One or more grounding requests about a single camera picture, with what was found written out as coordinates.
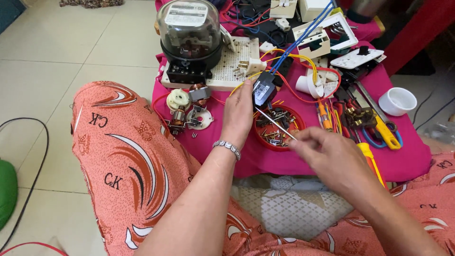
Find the black relay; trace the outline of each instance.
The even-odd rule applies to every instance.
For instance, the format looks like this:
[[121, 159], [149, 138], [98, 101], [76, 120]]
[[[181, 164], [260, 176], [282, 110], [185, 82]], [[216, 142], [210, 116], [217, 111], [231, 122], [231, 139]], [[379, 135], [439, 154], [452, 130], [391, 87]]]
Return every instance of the black relay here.
[[277, 95], [277, 89], [273, 84], [275, 76], [263, 71], [253, 84], [253, 110], [264, 110]]

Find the green object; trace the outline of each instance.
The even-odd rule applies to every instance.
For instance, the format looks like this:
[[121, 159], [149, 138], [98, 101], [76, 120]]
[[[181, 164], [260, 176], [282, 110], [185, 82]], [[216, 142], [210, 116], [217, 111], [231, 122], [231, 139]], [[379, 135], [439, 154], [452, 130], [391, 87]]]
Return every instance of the green object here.
[[17, 175], [14, 166], [0, 160], [0, 230], [6, 225], [17, 202]]

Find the hand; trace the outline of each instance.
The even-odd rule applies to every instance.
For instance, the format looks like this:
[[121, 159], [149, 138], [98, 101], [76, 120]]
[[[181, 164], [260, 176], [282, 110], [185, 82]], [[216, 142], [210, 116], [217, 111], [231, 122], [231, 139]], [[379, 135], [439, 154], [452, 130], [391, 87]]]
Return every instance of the hand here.
[[289, 141], [294, 150], [331, 190], [351, 201], [371, 189], [383, 189], [362, 151], [351, 139], [313, 126]]
[[220, 139], [243, 148], [253, 124], [253, 82], [250, 79], [226, 99]]

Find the left hand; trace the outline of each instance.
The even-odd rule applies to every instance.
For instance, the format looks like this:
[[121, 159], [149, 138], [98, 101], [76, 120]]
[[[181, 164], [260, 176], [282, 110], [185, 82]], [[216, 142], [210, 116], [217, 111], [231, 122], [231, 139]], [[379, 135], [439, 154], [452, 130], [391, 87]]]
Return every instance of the left hand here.
[[226, 99], [221, 140], [241, 150], [253, 124], [253, 82], [250, 79]]

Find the orange patterned pants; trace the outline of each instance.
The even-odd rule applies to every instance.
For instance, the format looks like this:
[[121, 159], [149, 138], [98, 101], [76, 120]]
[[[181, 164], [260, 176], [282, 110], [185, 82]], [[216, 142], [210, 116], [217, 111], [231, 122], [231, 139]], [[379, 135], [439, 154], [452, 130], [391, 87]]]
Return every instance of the orange patterned pants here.
[[[92, 82], [74, 96], [72, 150], [81, 163], [105, 249], [131, 256], [201, 167], [135, 92]], [[393, 189], [447, 251], [455, 252], [455, 163], [434, 156], [428, 174]], [[266, 232], [230, 200], [224, 256], [384, 255], [370, 224], [356, 211], [310, 243]]]

